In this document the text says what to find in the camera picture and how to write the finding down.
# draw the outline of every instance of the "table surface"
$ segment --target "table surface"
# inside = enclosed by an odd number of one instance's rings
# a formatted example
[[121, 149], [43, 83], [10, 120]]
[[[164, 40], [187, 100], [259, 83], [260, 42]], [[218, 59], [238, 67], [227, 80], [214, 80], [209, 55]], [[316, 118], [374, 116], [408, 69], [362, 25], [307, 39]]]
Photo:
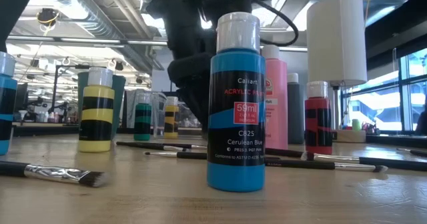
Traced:
[[[131, 141], [131, 135], [117, 140]], [[174, 140], [197, 143], [198, 138]], [[76, 135], [16, 137], [2, 161], [109, 171], [111, 183], [90, 188], [0, 177], [0, 223], [425, 223], [427, 173], [387, 174], [266, 168], [263, 190], [229, 193], [206, 184], [206, 161], [144, 155], [115, 147], [78, 153]], [[334, 153], [419, 160], [395, 147], [334, 144]], [[301, 145], [290, 149], [302, 150]]]

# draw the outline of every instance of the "grey bottle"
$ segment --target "grey bottle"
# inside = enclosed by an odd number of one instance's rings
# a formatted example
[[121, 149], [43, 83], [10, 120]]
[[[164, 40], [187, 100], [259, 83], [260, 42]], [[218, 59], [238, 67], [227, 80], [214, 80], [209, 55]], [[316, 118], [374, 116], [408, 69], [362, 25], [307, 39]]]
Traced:
[[304, 102], [298, 74], [288, 74], [288, 143], [304, 143]]

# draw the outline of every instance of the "blue paint bottle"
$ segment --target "blue paint bottle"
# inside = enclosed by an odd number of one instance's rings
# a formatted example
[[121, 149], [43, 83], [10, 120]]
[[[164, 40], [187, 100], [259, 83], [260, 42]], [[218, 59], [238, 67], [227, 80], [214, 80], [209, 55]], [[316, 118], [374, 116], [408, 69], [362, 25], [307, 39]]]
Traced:
[[14, 72], [15, 59], [0, 51], [0, 155], [6, 155], [9, 150], [18, 84], [12, 79]]
[[211, 59], [207, 183], [224, 191], [264, 186], [265, 59], [260, 20], [228, 13], [218, 21], [217, 55]]

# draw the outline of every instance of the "striped bottle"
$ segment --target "striped bottle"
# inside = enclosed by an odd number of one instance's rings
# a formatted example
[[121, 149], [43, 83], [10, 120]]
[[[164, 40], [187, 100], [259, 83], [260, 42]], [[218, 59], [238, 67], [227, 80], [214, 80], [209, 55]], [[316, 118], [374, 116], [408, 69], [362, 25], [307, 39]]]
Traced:
[[149, 140], [151, 131], [151, 93], [141, 93], [137, 96], [133, 131], [133, 139], [136, 141]]
[[165, 116], [165, 138], [178, 138], [178, 97], [167, 97]]
[[78, 149], [81, 152], [109, 151], [114, 106], [113, 71], [91, 67], [87, 84], [83, 91]]
[[7, 53], [0, 52], [0, 155], [5, 155], [9, 150], [12, 132], [17, 88], [17, 81], [11, 78], [14, 70], [14, 58]]

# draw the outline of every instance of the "paint bottle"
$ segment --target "paint bottle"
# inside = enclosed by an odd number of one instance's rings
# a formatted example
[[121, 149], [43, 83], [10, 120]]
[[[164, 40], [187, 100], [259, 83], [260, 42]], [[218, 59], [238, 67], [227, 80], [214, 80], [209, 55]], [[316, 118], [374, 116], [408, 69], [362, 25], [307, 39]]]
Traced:
[[133, 131], [133, 139], [136, 141], [149, 140], [151, 131], [151, 93], [140, 93], [137, 95]]
[[266, 45], [266, 147], [288, 148], [288, 70], [279, 47]]
[[6, 155], [9, 150], [18, 85], [18, 82], [12, 79], [14, 72], [15, 59], [0, 51], [0, 155]]
[[298, 74], [288, 74], [288, 143], [304, 143], [304, 98]]
[[87, 84], [83, 90], [78, 149], [81, 152], [109, 151], [114, 107], [113, 71], [91, 67]]
[[257, 17], [235, 12], [218, 20], [207, 130], [207, 183], [216, 189], [264, 186], [266, 64], [259, 52]]
[[178, 138], [178, 97], [167, 97], [165, 113], [165, 138]]
[[306, 151], [332, 154], [331, 105], [328, 83], [307, 83], [306, 100]]

